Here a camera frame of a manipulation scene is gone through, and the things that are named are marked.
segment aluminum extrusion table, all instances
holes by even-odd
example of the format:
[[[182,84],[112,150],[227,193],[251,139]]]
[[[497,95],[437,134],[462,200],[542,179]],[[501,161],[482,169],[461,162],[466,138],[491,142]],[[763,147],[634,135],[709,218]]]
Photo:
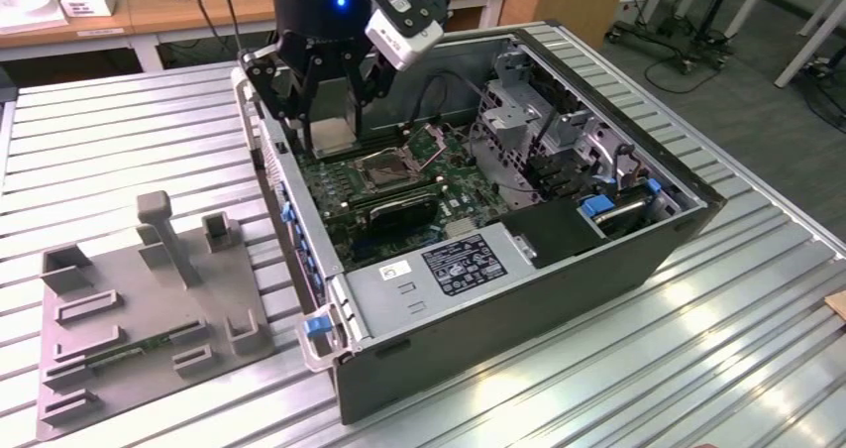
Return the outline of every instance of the aluminum extrusion table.
[[[298,302],[243,146],[231,64],[26,89],[0,133],[0,446],[35,443],[38,252],[135,243],[132,199],[159,188],[178,229],[223,209],[240,220],[279,351],[56,446],[846,442],[846,335],[822,303],[846,284],[844,244],[578,39],[526,27],[730,199],[646,284],[342,426],[330,377],[306,369],[291,331]]]

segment floor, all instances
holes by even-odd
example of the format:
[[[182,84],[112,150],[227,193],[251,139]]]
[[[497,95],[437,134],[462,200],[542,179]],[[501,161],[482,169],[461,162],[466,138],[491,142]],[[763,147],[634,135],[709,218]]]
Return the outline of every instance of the floor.
[[[698,23],[710,0],[697,0],[690,18]],[[725,30],[743,0],[726,0],[715,29]],[[653,23],[662,16],[655,14]],[[677,95],[643,79],[643,69],[670,52],[634,37],[606,43],[602,55],[669,105],[693,126],[775,188],[782,195],[846,240],[846,135],[807,110],[797,86],[773,85],[803,45],[795,35],[803,20],[762,2],[733,41],[737,54],[721,74],[697,91]],[[830,56],[846,45],[832,37],[821,49]],[[681,75],[659,65],[650,76],[663,87],[685,89],[714,71]],[[832,92],[846,103],[846,85]]]

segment wooden desk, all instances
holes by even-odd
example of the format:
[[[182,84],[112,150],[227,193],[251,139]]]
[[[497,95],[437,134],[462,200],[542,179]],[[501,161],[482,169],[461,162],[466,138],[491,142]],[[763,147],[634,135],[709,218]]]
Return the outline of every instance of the wooden desk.
[[[68,17],[66,27],[0,36],[0,61],[131,47],[130,6],[118,0],[111,17]]]
[[[218,34],[234,35],[226,0],[203,2]],[[503,0],[453,0],[451,9],[481,8],[479,28],[487,28],[498,25],[502,3]],[[232,0],[232,7],[242,34],[275,30],[272,0]],[[131,48],[144,71],[158,71],[164,69],[159,45],[212,37],[196,0],[118,0],[112,17],[70,20],[67,27],[0,38],[0,61]],[[94,30],[110,30],[112,35],[99,38],[76,35]]]
[[[198,0],[128,0],[136,34],[207,28]],[[231,24],[226,0],[203,0],[211,22]],[[274,20],[274,0],[232,0],[238,24]]]

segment blue plastic clip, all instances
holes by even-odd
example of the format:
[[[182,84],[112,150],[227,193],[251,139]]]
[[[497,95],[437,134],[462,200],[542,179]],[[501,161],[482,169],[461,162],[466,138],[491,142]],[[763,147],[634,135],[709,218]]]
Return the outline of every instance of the blue plastic clip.
[[[646,186],[649,187],[649,191],[654,194],[661,192],[661,182],[658,182],[654,178],[646,181]]]
[[[582,202],[582,211],[590,218],[594,218],[601,213],[606,213],[614,207],[614,202],[607,195],[597,195]]]
[[[291,205],[291,202],[286,202],[282,205],[282,221],[284,223],[291,223],[295,218],[296,215],[294,214],[294,206]]]
[[[306,336],[315,338],[332,332],[332,319],[330,316],[318,316],[306,319]]]

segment power supply label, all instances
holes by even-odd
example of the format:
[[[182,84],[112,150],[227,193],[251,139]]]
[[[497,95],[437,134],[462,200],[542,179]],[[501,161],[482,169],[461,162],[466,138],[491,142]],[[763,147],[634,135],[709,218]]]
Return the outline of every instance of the power supply label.
[[[482,235],[425,253],[423,260],[449,296],[507,275]]]

